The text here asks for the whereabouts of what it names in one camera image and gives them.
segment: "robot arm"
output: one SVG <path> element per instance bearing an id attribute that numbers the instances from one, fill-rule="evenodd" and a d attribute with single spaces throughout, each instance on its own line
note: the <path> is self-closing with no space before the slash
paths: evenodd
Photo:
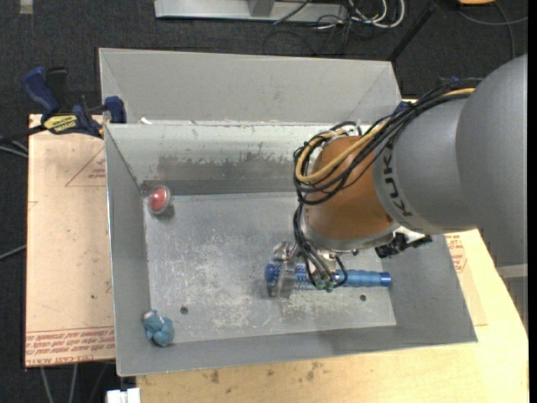
<path id="1" fill-rule="evenodd" d="M 304 264 L 318 289 L 343 285 L 339 255 L 412 243 L 397 239 L 401 226 L 479 228 L 498 267 L 526 263 L 527 64 L 436 88 L 364 134 L 342 123 L 299 148 L 295 244 L 276 255 L 287 276 Z"/>

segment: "yellow clamp label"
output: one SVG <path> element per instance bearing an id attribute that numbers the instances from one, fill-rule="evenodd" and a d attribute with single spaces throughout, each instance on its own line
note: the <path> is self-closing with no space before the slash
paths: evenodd
<path id="1" fill-rule="evenodd" d="M 76 115 L 65 114 L 65 115 L 54 115 L 47 119 L 43 125 L 48 130 L 54 130 L 56 133 L 61 133 L 62 131 L 68 128 L 76 127 L 78 117 Z"/>

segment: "black carpet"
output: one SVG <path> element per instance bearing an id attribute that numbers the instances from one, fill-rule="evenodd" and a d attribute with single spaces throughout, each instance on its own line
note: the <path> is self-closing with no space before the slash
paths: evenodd
<path id="1" fill-rule="evenodd" d="M 96 52 L 100 47 L 194 50 L 255 55 L 312 55 L 326 58 L 386 60 L 430 0 L 406 0 L 407 15 L 395 29 L 357 27 L 343 44 L 341 35 L 320 34 L 298 24 L 155 20 L 154 0 L 34 0 L 34 14 L 21 15 L 19 0 L 0 0 L 0 136 L 26 128 L 26 116 L 38 112 L 20 87 L 37 65 L 69 69 L 73 96 L 99 101 Z M 529 0 L 501 0 L 505 13 L 522 18 Z M 528 23 L 508 28 L 475 24 L 459 13 L 502 22 L 497 8 L 458 7 L 443 2 L 395 63 L 401 92 L 419 96 L 439 78 L 482 77 L 528 51 Z M 0 255 L 25 244 L 26 159 L 0 151 Z M 25 254 L 0 260 L 0 401 L 46 401 L 38 369 L 23 367 Z M 87 401 L 100 364 L 81 365 L 75 401 Z M 49 369 L 56 401 L 67 401 L 72 367 Z M 118 386 L 107 368 L 99 388 Z M 95 401 L 100 401 L 96 392 Z"/>

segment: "red ball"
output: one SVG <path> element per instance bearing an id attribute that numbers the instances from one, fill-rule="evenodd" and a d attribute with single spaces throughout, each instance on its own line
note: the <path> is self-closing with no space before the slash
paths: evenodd
<path id="1" fill-rule="evenodd" d="M 153 212 L 162 212 L 168 203 L 168 192 L 164 188 L 155 188 L 149 197 L 149 207 Z"/>

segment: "yellow cable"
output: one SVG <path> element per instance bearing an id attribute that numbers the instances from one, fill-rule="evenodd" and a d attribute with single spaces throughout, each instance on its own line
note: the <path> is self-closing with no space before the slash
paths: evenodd
<path id="1" fill-rule="evenodd" d="M 319 181 L 326 177 L 331 171 L 333 171 L 338 165 L 340 165 L 346 157 L 348 157 L 352 152 L 354 152 L 356 149 L 358 149 L 360 146 L 365 144 L 372 136 L 374 136 L 378 131 L 386 125 L 388 121 L 385 121 L 381 124 L 379 124 L 377 127 L 375 127 L 373 130 L 371 130 L 368 134 L 365 136 L 362 136 L 359 138 L 354 144 L 349 146 L 347 149 L 345 149 L 343 152 L 341 152 L 335 159 L 333 159 L 330 163 L 323 166 L 321 169 L 319 169 L 317 172 L 312 173 L 310 175 L 302 175 L 300 172 L 300 169 L 302 169 L 302 165 L 304 164 L 304 160 L 306 155 L 323 139 L 330 139 L 336 135 L 342 134 L 343 130 L 337 130 L 336 132 L 332 133 L 326 133 L 325 135 L 321 135 L 322 139 L 316 139 L 314 143 L 308 142 L 302 153 L 300 154 L 299 159 L 297 160 L 296 167 L 295 167 L 295 177 L 298 181 L 303 183 L 315 183 L 316 181 Z"/>
<path id="2" fill-rule="evenodd" d="M 454 96 L 456 94 L 472 94 L 474 90 L 475 88 L 462 88 L 461 90 L 450 91 L 445 94 L 442 94 L 441 97 Z M 319 143 L 324 142 L 325 140 L 331 139 L 335 136 L 343 134 L 345 130 L 343 130 L 342 128 L 339 128 L 335 132 L 332 131 L 332 132 L 318 134 L 317 136 L 315 136 L 315 139 L 313 141 L 310 140 L 308 144 L 304 147 L 302 153 L 300 154 L 300 157 L 298 158 L 296 162 L 296 167 L 295 167 L 296 179 L 302 183 L 316 183 L 317 181 L 322 180 L 327 175 L 329 175 L 330 172 L 332 172 L 338 165 L 340 165 L 350 154 L 352 154 L 355 150 L 360 148 L 360 146 L 365 144 L 366 141 L 368 141 L 372 136 L 378 133 L 378 131 L 380 131 L 384 127 L 384 125 L 386 125 L 387 123 L 388 123 L 388 120 L 384 121 L 383 123 L 380 123 L 377 127 L 371 130 L 371 132 L 369 132 L 365 136 L 360 137 L 354 144 L 352 144 L 349 148 L 345 149 L 335 159 L 333 159 L 330 163 L 321 167 L 315 173 L 312 173 L 310 175 L 302 175 L 300 169 L 302 169 L 305 157 L 310 153 L 310 151 L 315 149 L 316 145 L 318 145 Z"/>

